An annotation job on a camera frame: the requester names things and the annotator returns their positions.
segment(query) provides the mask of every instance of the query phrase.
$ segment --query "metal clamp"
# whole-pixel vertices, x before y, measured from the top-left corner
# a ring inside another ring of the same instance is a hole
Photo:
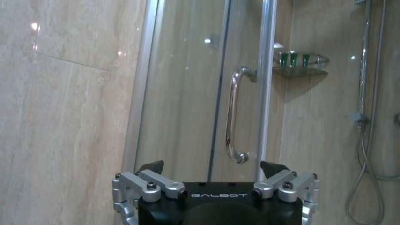
[[[161,188],[131,172],[117,174],[112,180],[113,210],[120,213],[124,225],[139,224],[129,201],[140,198],[147,202],[156,202],[161,198]]]
[[[279,188],[279,198],[285,202],[303,200],[301,224],[309,225],[312,215],[319,209],[320,180],[313,173],[303,173],[292,182],[285,182]]]
[[[253,194],[260,199],[268,199],[273,196],[273,191],[283,185],[284,182],[293,180],[295,173],[289,170],[283,170],[267,180],[259,181],[253,185]]]
[[[144,180],[155,182],[160,186],[161,191],[165,193],[168,198],[183,199],[187,197],[188,194],[185,191],[185,186],[181,182],[169,180],[152,170],[140,171],[139,176]]]

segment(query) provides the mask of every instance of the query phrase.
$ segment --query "screw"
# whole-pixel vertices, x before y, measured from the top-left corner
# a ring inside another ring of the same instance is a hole
[[[283,188],[284,188],[284,189],[291,189],[291,190],[292,190],[292,189],[293,189],[293,183],[292,183],[292,182],[288,182],[288,181],[284,182],[284,183],[283,183]]]
[[[148,190],[155,190],[157,188],[157,185],[156,185],[156,183],[155,182],[148,182],[148,184],[147,184],[147,189]]]

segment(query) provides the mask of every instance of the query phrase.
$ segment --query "glass panel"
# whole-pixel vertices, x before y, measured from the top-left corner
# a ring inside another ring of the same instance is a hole
[[[261,0],[231,0],[212,181],[256,180],[257,134],[261,126],[259,94],[263,79],[260,77],[256,82],[251,82],[247,77],[243,77],[240,81],[233,145],[237,152],[249,153],[249,160],[244,164],[235,163],[227,156],[225,129],[232,74],[241,66],[249,67],[253,71],[257,70],[261,12]]]
[[[136,168],[205,181],[220,79],[223,0],[159,2]]]

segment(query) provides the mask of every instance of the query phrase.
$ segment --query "marble wall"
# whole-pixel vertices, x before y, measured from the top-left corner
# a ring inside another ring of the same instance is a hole
[[[112,224],[145,1],[0,0],[0,224]]]
[[[393,115],[400,110],[397,104],[400,47],[396,41],[400,35],[397,26],[400,16],[396,13],[400,3],[395,0],[388,2],[376,135],[371,158],[377,173],[395,175],[400,173],[400,130],[393,125]],[[380,10],[381,1],[376,1],[372,20],[368,108],[371,108]],[[289,48],[329,57],[329,64],[325,67],[329,74],[321,78],[304,77],[287,80],[280,148],[269,148],[269,155],[279,154],[279,161],[289,168],[313,171],[320,175],[320,210],[315,217],[315,224],[351,224],[345,217],[344,202],[360,171],[356,160],[360,132],[351,115],[357,111],[364,7],[356,6],[353,1],[348,0],[293,1],[292,15],[287,16],[287,19],[289,18],[292,21]],[[280,29],[284,28],[277,26],[276,29],[279,37],[284,32]],[[380,182],[387,212],[381,224],[397,224],[400,221],[396,212],[400,201],[399,185],[396,182]],[[368,222],[376,215],[376,197],[368,178],[363,180],[351,210],[363,222]]]

